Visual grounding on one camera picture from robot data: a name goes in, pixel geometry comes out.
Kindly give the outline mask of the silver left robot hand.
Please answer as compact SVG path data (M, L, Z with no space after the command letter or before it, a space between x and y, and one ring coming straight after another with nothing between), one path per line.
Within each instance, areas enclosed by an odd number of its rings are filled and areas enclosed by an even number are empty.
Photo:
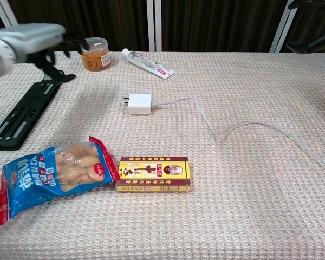
M33 63L50 78L66 83L76 76L62 75L55 68L54 51L62 50L66 57L71 51L80 55L89 50L86 40L75 32L55 23L26 23L0 28L0 77L11 71L13 65Z

